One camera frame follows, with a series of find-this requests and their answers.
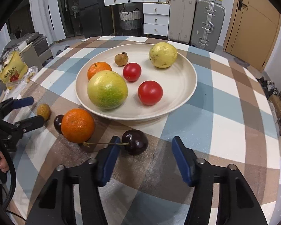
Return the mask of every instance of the wicker basket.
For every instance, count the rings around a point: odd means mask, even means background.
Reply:
[[[120,26],[123,30],[134,30],[141,27],[142,12],[138,9],[132,12],[127,12],[121,9],[120,15]]]

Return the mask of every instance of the silver suitcase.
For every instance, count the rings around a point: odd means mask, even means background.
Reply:
[[[188,44],[191,38],[197,0],[171,0],[169,40]]]
[[[191,45],[214,52],[220,37],[225,8],[207,0],[198,0],[191,34]]]

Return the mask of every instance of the red tomato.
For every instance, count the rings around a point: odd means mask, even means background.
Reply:
[[[137,81],[141,75],[141,67],[137,63],[128,63],[123,68],[123,76],[130,82]]]
[[[138,88],[138,97],[140,101],[148,106],[152,106],[160,101],[162,95],[162,87],[159,83],[152,80],[145,81]]]

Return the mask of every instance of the screw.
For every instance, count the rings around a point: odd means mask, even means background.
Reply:
[[[234,165],[234,164],[229,164],[229,165],[228,165],[228,168],[230,168],[230,169],[233,170],[233,171],[237,170],[237,166]]]
[[[90,158],[88,159],[88,164],[95,164],[97,162],[97,159],[96,158]]]
[[[60,164],[60,165],[57,166],[56,170],[57,170],[57,171],[61,171],[61,170],[63,170],[64,168],[65,168],[65,166]]]
[[[204,164],[206,161],[205,161],[205,159],[204,158],[201,158],[201,157],[199,157],[199,158],[197,158],[197,160],[196,160],[199,164]]]

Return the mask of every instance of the blue gripper pad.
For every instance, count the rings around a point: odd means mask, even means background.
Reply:
[[[174,157],[176,159],[178,168],[180,170],[180,173],[182,175],[182,179],[189,187],[192,186],[192,178],[191,178],[191,167],[188,161],[185,158],[186,147],[184,146],[182,140],[179,136],[175,136],[172,140],[172,151],[174,154]]]
[[[20,99],[20,100],[14,100],[12,107],[14,109],[18,109],[18,108],[21,108],[21,107],[30,106],[30,105],[33,104],[33,102],[34,102],[33,97],[27,97],[27,98],[23,98],[23,99]]]
[[[120,143],[120,142],[121,140],[118,136],[113,136],[113,138],[110,141],[110,143]],[[116,164],[120,152],[120,146],[109,145],[107,149],[109,149],[110,153],[104,163],[103,170],[102,170],[102,178],[99,181],[102,187],[105,186],[106,183],[110,181],[112,172],[114,170],[114,165]]]

